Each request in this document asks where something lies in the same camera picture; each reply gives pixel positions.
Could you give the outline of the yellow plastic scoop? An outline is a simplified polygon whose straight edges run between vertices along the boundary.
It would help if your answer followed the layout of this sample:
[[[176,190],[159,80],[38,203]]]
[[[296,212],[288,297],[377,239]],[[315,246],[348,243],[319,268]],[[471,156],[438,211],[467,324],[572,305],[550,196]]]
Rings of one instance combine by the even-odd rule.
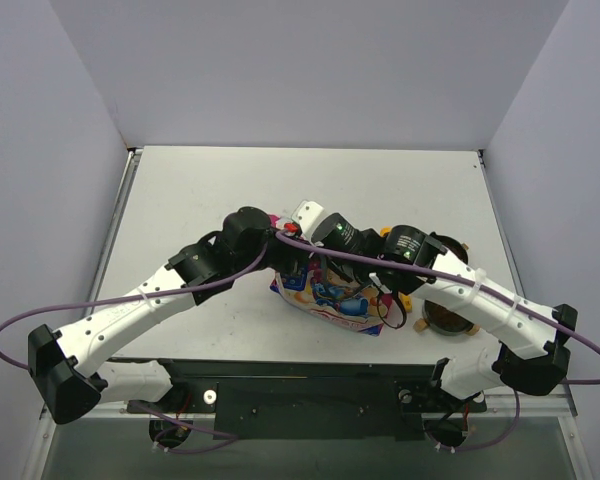
[[[386,237],[391,231],[391,227],[383,227],[380,230],[380,235],[382,237]],[[400,305],[405,309],[407,313],[412,312],[412,302],[411,297],[409,295],[405,295],[403,293],[398,294]]]

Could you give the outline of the pink pet food bag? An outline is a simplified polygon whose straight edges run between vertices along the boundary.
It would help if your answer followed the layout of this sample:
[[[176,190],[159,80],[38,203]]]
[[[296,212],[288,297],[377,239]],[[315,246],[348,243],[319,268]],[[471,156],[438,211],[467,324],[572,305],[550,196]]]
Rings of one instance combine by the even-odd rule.
[[[331,258],[311,254],[308,264],[294,275],[275,273],[270,285],[287,303],[305,313],[320,317],[342,328],[378,336],[387,326],[404,326],[407,312],[397,300],[403,319],[397,325],[388,323],[396,303],[390,293],[379,289],[372,279],[356,280],[350,270]]]

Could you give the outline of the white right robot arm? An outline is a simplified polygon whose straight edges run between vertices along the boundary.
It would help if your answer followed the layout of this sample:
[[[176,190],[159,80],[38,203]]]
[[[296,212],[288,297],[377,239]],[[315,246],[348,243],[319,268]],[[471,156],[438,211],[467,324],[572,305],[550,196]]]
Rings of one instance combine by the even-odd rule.
[[[573,308],[554,310],[517,296],[468,266],[437,236],[413,226],[380,235],[356,229],[338,213],[311,214],[299,223],[311,244],[337,252],[346,272],[375,275],[388,290],[440,306],[497,338],[496,345],[477,353],[438,362],[426,386],[433,406],[448,409],[500,386],[544,396],[566,377],[570,352],[556,328],[575,324]]]

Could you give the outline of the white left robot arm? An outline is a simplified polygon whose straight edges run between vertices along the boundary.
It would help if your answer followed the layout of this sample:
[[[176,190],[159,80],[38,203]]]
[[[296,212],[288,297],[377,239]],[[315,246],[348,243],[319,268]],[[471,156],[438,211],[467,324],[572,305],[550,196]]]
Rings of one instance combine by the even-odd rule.
[[[183,247],[113,306],[53,330],[41,325],[28,335],[28,370],[53,420],[73,422],[105,401],[129,398],[161,410],[180,408],[184,384],[156,361],[117,365],[112,357],[166,319],[229,290],[252,271],[294,269],[301,251],[276,234],[302,233],[316,206],[302,203],[288,219],[255,207],[229,214],[219,230]]]

